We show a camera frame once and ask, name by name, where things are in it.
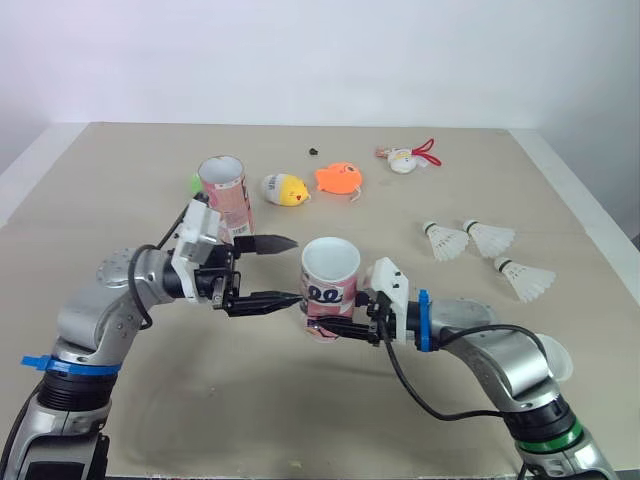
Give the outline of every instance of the white wall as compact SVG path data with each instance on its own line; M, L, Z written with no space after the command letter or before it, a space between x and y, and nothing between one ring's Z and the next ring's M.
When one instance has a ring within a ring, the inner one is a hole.
M0 174L46 128L44 109L36 102L0 6Z
M57 121L539 128L640 231L637 0L5 0Z

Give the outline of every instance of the plush keychain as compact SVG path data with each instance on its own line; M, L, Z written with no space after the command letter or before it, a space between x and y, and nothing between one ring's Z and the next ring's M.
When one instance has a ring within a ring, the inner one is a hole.
M304 182L286 173L264 177L262 193L271 203L285 207L295 207L311 198Z
M430 138L418 148L376 148L376 157L386 158L389 167L396 173L410 173L418 165L426 167L427 162L440 166L442 162L431 155L429 150L433 147L435 140Z
M333 163L327 168L316 170L318 190L340 195L352 194L351 201L360 198L362 190L362 174L352 163Z

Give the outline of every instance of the white bracket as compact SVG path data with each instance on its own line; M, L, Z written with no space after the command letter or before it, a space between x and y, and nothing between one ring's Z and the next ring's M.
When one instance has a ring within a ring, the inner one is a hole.
M182 223L177 229L176 244L171 266L180 277L184 298L191 303L204 303L196 288L194 271L207 261L213 247L218 244L220 213L198 200L191 200Z
M396 315L396 342L407 341L407 308L409 305L409 279L388 257L369 267L364 287L384 293L391 300L391 310Z

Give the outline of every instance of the blue clamp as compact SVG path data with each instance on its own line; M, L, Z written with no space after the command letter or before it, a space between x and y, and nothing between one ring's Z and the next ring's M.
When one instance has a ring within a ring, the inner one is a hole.
M40 372L54 370L56 372L65 372L72 375L113 375L118 373L122 368L120 365L78 365L77 363L63 362L51 355L42 355L41 357L22 357L20 365L33 367Z
M420 306L420 351L431 351L431 315L429 312L429 292L420 290L418 295Z

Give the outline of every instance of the cup rim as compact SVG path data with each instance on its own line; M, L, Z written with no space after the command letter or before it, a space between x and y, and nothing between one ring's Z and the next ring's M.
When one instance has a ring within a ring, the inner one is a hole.
M233 161L235 163L234 167L240 167L240 172L237 175L234 175L233 177L231 177L231 174L224 176L222 178L224 178L222 181L209 181L208 179L204 178L203 175L203 168L205 168L205 165L207 164L207 162L209 162L210 160L224 160L224 161ZM198 167L198 176L200 177L200 180L203 183L208 183L210 185L226 185L228 183L232 183L233 181L237 180L238 178L242 177L244 175L244 164L242 163L242 161L237 158L234 157L233 155L214 155L213 157L209 157L206 160L204 160L200 166Z
M318 243L321 242L326 242L327 240L330 241L339 241L340 243L343 243L343 245L347 246L348 248L352 249L353 252L355 253L355 266L353 269L351 269L349 271L348 274L337 278L337 279L327 279L327 278L323 278L320 275L317 275L316 273L313 272L312 269L309 268L307 261L306 261L306 255L309 252L310 248L313 247L317 247ZM358 250L358 248L351 243L348 240L345 240L344 238L340 238L340 237L319 237L319 238L315 238L313 240L311 240L309 243L307 243L307 245L305 245L304 249L302 250L302 256L301 256L301 261L302 261L302 269L308 273L310 276L316 278L317 280L321 281L321 282L325 282L328 284L335 284L335 283L340 283L343 282L345 280L347 280L348 278L351 278L352 276L354 276L355 274L357 274L358 269L360 268L360 261L361 261L361 257L360 257L360 250Z

